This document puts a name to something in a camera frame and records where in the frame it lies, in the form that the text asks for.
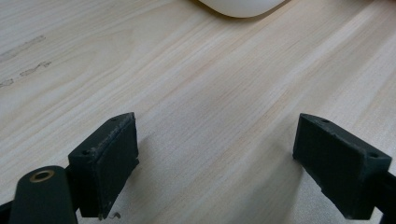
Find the light wood surface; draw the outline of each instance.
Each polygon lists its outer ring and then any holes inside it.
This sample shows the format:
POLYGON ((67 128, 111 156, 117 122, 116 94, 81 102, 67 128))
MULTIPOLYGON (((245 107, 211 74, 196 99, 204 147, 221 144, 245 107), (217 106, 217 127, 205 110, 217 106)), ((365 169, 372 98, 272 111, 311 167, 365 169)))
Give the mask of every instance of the light wood surface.
POLYGON ((346 221, 291 151, 305 112, 396 156, 396 2, 244 20, 192 0, 3 0, 0 83, 0 203, 134 111, 121 218, 80 223, 378 223, 346 221))

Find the white object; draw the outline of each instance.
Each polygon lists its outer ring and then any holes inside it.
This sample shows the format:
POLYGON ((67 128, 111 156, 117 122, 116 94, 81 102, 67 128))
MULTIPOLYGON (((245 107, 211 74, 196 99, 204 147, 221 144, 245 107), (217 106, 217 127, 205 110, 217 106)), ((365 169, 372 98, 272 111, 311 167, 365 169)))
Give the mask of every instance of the white object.
POLYGON ((200 0, 217 12, 238 18, 258 16, 284 0, 200 0))

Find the screw hole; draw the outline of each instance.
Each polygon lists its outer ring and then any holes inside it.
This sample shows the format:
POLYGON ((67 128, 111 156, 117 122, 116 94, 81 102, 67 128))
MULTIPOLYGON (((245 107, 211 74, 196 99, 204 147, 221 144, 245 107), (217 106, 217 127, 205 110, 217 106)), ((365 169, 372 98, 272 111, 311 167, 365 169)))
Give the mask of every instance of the screw hole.
POLYGON ((52 170, 40 171, 30 177, 30 182, 32 183, 43 182, 45 180, 50 179, 54 174, 55 172, 53 172, 52 170))
POLYGON ((374 152, 370 152, 369 153, 369 157, 371 158, 378 158, 378 154, 374 153, 374 152))

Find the wooden table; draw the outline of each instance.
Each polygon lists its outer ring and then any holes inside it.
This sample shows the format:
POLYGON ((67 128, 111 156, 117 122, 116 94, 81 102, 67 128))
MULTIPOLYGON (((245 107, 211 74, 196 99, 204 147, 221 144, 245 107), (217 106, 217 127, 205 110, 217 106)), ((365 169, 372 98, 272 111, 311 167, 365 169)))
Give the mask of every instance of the wooden table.
POLYGON ((396 156, 396 2, 291 0, 243 20, 193 0, 4 0, 0 83, 0 203, 134 111, 121 218, 80 223, 355 223, 292 146, 304 112, 396 156))

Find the brass ring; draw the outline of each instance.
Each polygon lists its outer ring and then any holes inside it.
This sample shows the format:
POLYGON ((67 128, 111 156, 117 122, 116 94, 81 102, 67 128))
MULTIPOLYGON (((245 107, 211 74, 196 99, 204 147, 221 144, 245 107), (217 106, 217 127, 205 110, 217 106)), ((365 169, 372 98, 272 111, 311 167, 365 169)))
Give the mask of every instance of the brass ring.
POLYGON ((53 175, 55 175, 55 172, 53 170, 40 171, 30 176, 30 182, 40 183, 50 179, 53 175))

